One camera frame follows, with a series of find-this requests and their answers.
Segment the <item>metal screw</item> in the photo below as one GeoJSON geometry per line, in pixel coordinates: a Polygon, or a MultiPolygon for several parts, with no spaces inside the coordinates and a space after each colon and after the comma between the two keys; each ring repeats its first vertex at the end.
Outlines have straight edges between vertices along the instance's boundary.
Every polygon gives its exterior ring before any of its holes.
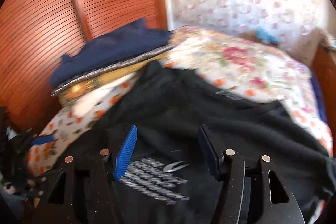
{"type": "Polygon", "coordinates": [[[72,162],[74,159],[73,159],[73,157],[72,156],[67,156],[65,159],[64,159],[64,161],[66,162],[66,163],[70,163],[70,162],[72,162]]]}
{"type": "Polygon", "coordinates": [[[263,161],[266,161],[266,162],[270,162],[271,161],[271,158],[269,156],[267,156],[267,155],[263,155],[261,158],[262,158],[263,161]]]}
{"type": "Polygon", "coordinates": [[[236,152],[232,149],[227,149],[225,150],[225,154],[229,156],[233,156],[236,152]]]}
{"type": "Polygon", "coordinates": [[[103,149],[103,150],[100,151],[100,154],[102,156],[107,156],[109,153],[110,153],[110,151],[108,149],[103,149]]]}

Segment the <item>stack of folded clothes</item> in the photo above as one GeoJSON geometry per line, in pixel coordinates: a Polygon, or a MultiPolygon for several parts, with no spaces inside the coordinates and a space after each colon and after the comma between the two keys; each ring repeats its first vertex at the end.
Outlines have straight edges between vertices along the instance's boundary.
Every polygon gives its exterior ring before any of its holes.
{"type": "Polygon", "coordinates": [[[144,19],[99,36],[77,55],[62,56],[61,65],[50,78],[52,96],[57,95],[62,106],[74,105],[80,97],[85,102],[102,98],[148,62],[165,58],[174,47],[170,37],[171,32],[146,28],[144,19]]]}

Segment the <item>dark blue cloth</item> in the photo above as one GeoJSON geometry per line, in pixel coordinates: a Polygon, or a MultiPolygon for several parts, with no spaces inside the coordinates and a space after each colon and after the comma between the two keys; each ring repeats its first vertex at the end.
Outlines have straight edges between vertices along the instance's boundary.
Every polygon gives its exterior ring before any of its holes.
{"type": "Polygon", "coordinates": [[[71,77],[164,46],[171,32],[147,29],[138,19],[87,42],[74,57],[65,54],[50,78],[54,88],[71,77]]]}
{"type": "Polygon", "coordinates": [[[311,71],[311,79],[310,79],[311,85],[313,86],[313,90],[315,93],[316,101],[317,101],[317,106],[319,109],[319,114],[320,114],[320,119],[327,123],[327,114],[326,114],[326,107],[324,105],[324,100],[323,100],[323,94],[321,90],[320,83],[318,82],[316,75],[314,74],[313,71],[311,71]]]}

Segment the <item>wooden bed frame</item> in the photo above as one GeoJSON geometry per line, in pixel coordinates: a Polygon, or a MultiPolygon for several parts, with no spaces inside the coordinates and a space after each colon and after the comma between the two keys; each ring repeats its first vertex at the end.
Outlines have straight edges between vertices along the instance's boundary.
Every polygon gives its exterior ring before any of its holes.
{"type": "MultiPolygon", "coordinates": [[[[137,18],[167,28],[165,0],[0,0],[0,106],[20,130],[41,131],[60,109],[48,79],[64,53],[137,18]]],[[[313,70],[336,138],[336,58],[319,48],[313,70]]]]}

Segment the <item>floral bedsheet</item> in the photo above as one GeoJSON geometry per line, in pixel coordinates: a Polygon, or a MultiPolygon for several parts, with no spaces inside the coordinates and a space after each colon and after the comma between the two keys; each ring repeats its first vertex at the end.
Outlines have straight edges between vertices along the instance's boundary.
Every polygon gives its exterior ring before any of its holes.
{"type": "MultiPolygon", "coordinates": [[[[305,65],[276,48],[194,26],[177,29],[171,42],[176,47],[161,61],[163,66],[194,69],[205,81],[256,102],[281,100],[293,121],[332,155],[332,135],[318,117],[310,71],[305,65]]],[[[28,154],[31,172],[39,175],[51,169],[67,146],[92,128],[137,78],[114,88],[84,117],[75,117],[66,107],[61,109],[42,132],[54,134],[56,140],[34,145],[28,154]]]]}

